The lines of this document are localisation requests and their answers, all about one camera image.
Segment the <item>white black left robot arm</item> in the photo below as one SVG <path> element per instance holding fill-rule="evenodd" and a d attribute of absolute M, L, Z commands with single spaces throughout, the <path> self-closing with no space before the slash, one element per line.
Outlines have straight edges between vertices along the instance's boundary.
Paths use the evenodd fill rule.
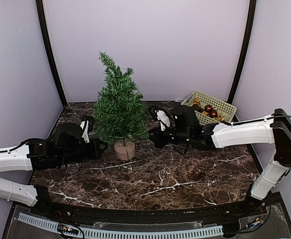
<path fill-rule="evenodd" d="M 93 119 L 87 119 L 80 125 L 63 123 L 47 139 L 30 138 L 15 147 L 0 148 L 0 172 L 40 171 L 99 159 L 108 144 L 89 136 L 93 125 Z M 56 213 L 56 205 L 50 202 L 48 189 L 43 186 L 24 185 L 0 178 L 0 198 L 36 207 L 45 217 Z"/>

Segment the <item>small green christmas tree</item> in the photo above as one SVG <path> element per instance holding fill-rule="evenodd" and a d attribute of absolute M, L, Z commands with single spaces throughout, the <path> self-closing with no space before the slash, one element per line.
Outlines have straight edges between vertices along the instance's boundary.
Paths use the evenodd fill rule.
<path fill-rule="evenodd" d="M 129 161 L 135 156 L 134 141 L 148 137 L 143 95 L 132 79 L 132 68 L 122 70 L 105 52 L 99 52 L 98 59 L 105 67 L 106 85 L 99 91 L 95 105 L 97 135 L 114 145 L 118 159 Z"/>

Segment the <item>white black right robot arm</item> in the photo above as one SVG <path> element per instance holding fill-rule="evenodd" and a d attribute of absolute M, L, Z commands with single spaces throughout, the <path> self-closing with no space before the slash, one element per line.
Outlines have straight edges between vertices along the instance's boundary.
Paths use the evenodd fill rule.
<path fill-rule="evenodd" d="M 206 125 L 201 125 L 194 109 L 185 105 L 173 108 L 171 115 L 156 106 L 148 110 L 153 120 L 160 123 L 148 131 L 156 148 L 167 144 L 185 144 L 198 150 L 257 143 L 275 145 L 275 153 L 252 184 L 249 198 L 240 204 L 240 212 L 245 216 L 258 210 L 259 202 L 291 169 L 291 116 L 283 109 L 263 118 Z"/>

